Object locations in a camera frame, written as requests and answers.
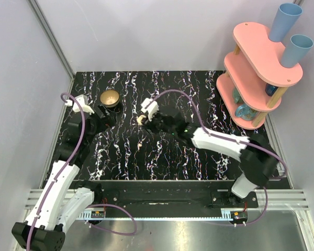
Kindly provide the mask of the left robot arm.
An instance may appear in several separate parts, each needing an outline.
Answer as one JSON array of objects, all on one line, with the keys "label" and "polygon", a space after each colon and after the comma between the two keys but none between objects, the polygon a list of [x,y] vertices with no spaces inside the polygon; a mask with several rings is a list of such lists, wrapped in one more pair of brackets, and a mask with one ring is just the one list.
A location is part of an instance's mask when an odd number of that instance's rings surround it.
[{"label": "left robot arm", "polygon": [[87,206],[101,204],[102,187],[83,181],[76,194],[63,204],[65,195],[87,159],[93,139],[115,126],[116,113],[98,105],[93,113],[73,114],[62,143],[54,153],[48,182],[24,222],[16,222],[12,235],[26,250],[61,250],[66,233]]}]

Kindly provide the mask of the cream earbud charging case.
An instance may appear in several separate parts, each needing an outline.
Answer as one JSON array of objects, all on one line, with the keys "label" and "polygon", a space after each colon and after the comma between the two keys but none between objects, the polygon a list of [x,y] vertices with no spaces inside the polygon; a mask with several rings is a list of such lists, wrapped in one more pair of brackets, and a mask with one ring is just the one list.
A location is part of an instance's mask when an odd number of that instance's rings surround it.
[{"label": "cream earbud charging case", "polygon": [[140,115],[138,118],[137,118],[137,123],[139,126],[143,126],[146,124],[146,122],[148,121],[149,119],[146,117],[146,115]]}]

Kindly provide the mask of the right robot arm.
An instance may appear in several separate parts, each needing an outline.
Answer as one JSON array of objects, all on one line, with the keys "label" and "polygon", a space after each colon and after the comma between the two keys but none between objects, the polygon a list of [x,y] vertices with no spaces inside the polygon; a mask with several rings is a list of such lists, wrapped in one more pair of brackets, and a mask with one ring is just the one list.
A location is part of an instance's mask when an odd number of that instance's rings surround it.
[{"label": "right robot arm", "polygon": [[160,112],[152,117],[141,115],[137,122],[150,133],[168,133],[184,145],[217,152],[238,161],[242,174],[227,194],[232,207],[245,203],[246,196],[255,188],[266,186],[278,164],[275,152],[258,134],[251,137],[228,135],[187,122],[180,114],[173,117]]}]

